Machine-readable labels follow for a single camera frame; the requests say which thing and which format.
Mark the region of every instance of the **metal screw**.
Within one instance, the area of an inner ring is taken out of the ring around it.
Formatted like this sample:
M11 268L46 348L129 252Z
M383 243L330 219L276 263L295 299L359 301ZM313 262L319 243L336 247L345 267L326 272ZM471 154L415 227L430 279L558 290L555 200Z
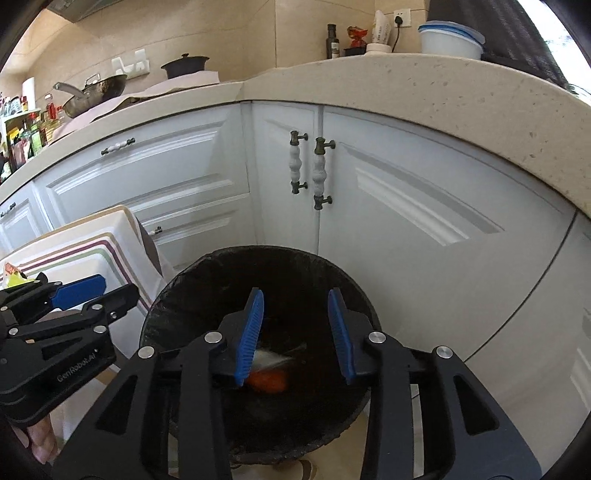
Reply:
M369 334L369 341L372 343L384 343L386 336L382 332L371 332Z
M209 332L205 334L205 341L207 343L218 343L222 340L222 334L220 332Z
M150 358L154 354L154 348L151 346L143 346L138 350L138 357Z
M438 346L436 352L441 358L451 358L453 355L452 349L448 346Z

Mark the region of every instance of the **finger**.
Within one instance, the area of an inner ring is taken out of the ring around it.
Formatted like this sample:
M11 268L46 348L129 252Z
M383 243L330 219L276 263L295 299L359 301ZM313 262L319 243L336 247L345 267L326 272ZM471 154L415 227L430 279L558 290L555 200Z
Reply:
M57 442L56 442L56 445L55 445L55 447L53 447L53 450L51 451L47 461L52 462L53 460L55 460L58 453L60 453L60 449L57 447Z
M56 447L56 439L53 435L45 438L42 445L33 445L31 451L39 463L46 463Z
M45 440L45 438L50 433L53 432L53 429L51 428L51 420L50 420L50 418L49 417L45 417L39 423L36 423L32 427L29 427L27 429L27 432L28 432L29 438L31 439L31 441L33 442L33 444L35 444L35 445L42 445L43 444L43 440Z
M29 437L27 437L27 434L25 432L23 432L21 429L17 429L15 427L12 427L15 435L17 436L17 438L21 441L23 447L28 448L29 447Z

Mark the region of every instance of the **white cabinet door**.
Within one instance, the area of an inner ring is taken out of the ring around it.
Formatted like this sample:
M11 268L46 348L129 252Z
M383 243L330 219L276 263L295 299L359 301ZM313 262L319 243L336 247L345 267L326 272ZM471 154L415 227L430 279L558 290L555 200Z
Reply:
M318 137L319 108L313 105L255 102L252 118L255 159L261 197L264 241L267 245L315 252L317 215L312 193L314 139ZM308 189L291 192L290 132L308 134L300 140L300 183Z
M248 193L179 208L142 224L177 270L219 248L256 244Z
M247 193L240 106L184 113L131 129L65 159L37 182L55 225L118 204L154 217L170 211L170 202L202 205Z
M320 255L403 344L467 357L534 288L574 208L507 162L404 122L333 110L323 133L337 145Z
M546 471L591 408L591 222L581 213L532 295L467 365Z
M0 205L2 256L53 230L37 195L34 183L29 182Z

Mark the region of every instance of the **beige wall tile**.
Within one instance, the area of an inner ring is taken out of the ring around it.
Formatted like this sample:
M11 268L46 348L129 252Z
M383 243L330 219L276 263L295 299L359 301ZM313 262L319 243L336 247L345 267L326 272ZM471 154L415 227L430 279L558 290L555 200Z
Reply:
M274 42L274 0L268 1L273 7ZM243 79L247 43L244 11L243 0L123 0L54 32L45 40L49 45L27 76L35 77L36 95L42 99L57 81L82 87L94 73L113 75L112 58L121 56L129 64L134 51L145 48L151 73L130 80L126 93L165 80L166 73L160 67L183 53L210 57L206 67L217 70L222 81ZM35 42L43 41L41 34L35 37ZM60 92L53 94L58 104L69 98Z
M427 21L427 13L426 10L412 10L410 12L412 27L400 29L400 39L396 44L394 53L421 53L421 35L418 32L418 28ZM389 14L386 16L392 25L394 25L394 15ZM388 44L393 46L395 40L396 28L393 28Z
M326 58L326 25L337 25L341 52L350 46L347 27L371 30L374 15L319 0L276 0L277 66Z
M367 14L375 13L375 0L319 0L329 4L341 5L342 7L360 10Z
M375 0L375 9L385 14L394 13L400 8L410 10L429 10L429 0Z
M27 78L24 75L0 74L0 92L3 97L16 97L22 95L22 83Z
M245 35L246 28L237 28L225 31L223 37L211 33L197 33L150 44L146 46L146 55L150 60L150 74L129 80L124 93L140 92L156 83L163 82L166 80L166 72L160 67L169 61L180 58L187 51L195 55L210 57L206 68L219 72L221 81L241 80L245 77L242 49ZM133 55L133 50L123 52L124 58L131 59ZM40 69L34 72L37 100L41 106L44 106L43 97L46 93L51 92L56 105L61 105L70 98L70 95L52 90L56 81L62 80L82 87L85 80L95 73L100 73L102 78L113 75L111 58L108 57L87 66L67 77L60 77L60 72L51 68Z
M45 43L47 39L51 38L57 32L59 32L70 22L63 17L45 9L41 10L39 15L33 21L29 27L31 30L30 39L30 50L37 48L42 43Z
M273 9L275 9L275 0L244 0L244 16L247 22L250 22L255 16L255 14L266 5L267 2L271 2L273 4Z
M274 0L268 0L256 12L246 28L246 37L242 43L246 77L255 76L276 66Z

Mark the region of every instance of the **dark glass bottle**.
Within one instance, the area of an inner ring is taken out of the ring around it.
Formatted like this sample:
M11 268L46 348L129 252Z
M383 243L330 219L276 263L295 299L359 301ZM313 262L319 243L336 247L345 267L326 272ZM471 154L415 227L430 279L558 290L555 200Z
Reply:
M340 57L339 39L336 38L336 25L329 23L329 36L326 39L326 58L338 59Z

